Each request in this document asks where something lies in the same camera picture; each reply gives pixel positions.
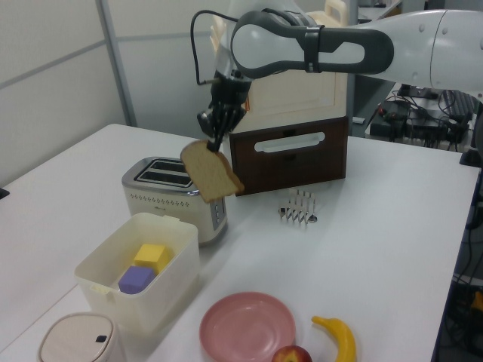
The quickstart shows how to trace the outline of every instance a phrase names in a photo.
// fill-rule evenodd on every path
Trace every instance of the apple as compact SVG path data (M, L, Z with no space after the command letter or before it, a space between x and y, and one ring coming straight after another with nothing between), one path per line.
M312 362L312 358L299 345L286 345L275 352L272 362Z

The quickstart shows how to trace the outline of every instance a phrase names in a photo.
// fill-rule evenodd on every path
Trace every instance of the purple sponge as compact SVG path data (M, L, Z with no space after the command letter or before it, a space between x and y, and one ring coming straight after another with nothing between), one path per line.
M155 278L151 268L130 266L119 281L119 289L126 294L142 292Z

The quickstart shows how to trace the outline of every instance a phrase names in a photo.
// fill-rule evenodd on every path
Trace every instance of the silver toaster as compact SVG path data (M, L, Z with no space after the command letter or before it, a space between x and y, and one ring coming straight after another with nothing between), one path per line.
M144 158L125 173L122 185L131 215L168 215L193 224L200 245L225 229L225 199L205 203L180 159Z

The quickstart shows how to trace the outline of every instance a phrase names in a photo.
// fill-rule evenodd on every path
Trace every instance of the banana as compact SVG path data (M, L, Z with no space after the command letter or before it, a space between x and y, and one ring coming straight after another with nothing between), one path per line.
M337 340L339 353L335 362L356 362L355 340L349 326L340 319L312 317L312 322L323 326Z

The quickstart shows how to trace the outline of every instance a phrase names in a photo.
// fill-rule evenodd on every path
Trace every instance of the toast rack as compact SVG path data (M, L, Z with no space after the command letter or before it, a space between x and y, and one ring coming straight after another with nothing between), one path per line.
M285 218L287 221L291 219L294 222L304 222L305 224L317 222L314 193L289 189L288 196L288 202L280 203L278 207L280 219Z

